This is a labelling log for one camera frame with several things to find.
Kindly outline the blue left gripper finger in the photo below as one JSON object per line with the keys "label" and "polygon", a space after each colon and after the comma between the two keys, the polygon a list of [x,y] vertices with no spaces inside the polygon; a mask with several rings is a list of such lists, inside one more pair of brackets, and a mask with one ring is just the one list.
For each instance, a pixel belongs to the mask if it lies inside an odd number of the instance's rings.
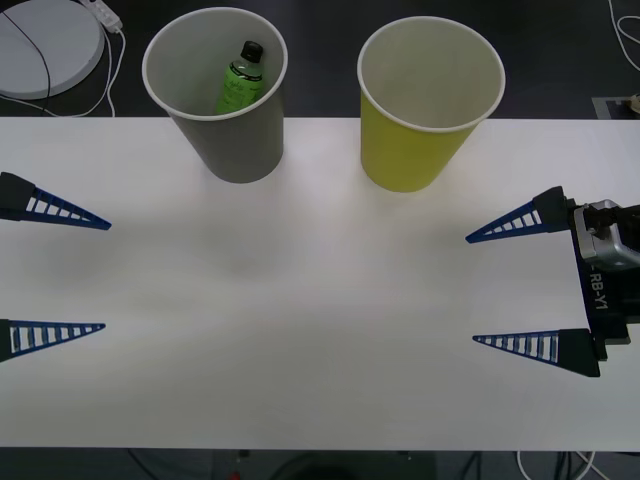
{"label": "blue left gripper finger", "polygon": [[112,226],[98,215],[8,172],[1,173],[1,219],[103,231]]}
{"label": "blue left gripper finger", "polygon": [[1,320],[1,361],[74,341],[100,332],[104,323]]}

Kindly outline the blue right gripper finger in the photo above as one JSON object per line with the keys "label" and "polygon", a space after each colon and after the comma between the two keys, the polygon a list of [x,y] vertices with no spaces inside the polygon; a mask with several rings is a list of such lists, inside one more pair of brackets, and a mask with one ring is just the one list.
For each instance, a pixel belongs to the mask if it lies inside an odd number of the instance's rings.
{"label": "blue right gripper finger", "polygon": [[465,240],[474,244],[565,231],[569,229],[568,211],[568,199],[563,188],[552,187],[467,235]]}
{"label": "blue right gripper finger", "polygon": [[588,329],[474,335],[472,340],[584,377],[598,378],[601,375],[599,360]]}

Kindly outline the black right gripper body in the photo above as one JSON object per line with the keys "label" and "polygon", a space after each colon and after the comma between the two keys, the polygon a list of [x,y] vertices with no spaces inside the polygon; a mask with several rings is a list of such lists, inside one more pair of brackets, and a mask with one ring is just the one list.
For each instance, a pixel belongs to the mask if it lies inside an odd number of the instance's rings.
{"label": "black right gripper body", "polygon": [[631,342],[629,325],[639,324],[639,269],[605,271],[586,262],[571,231],[586,317],[596,358],[608,359],[607,347]]}

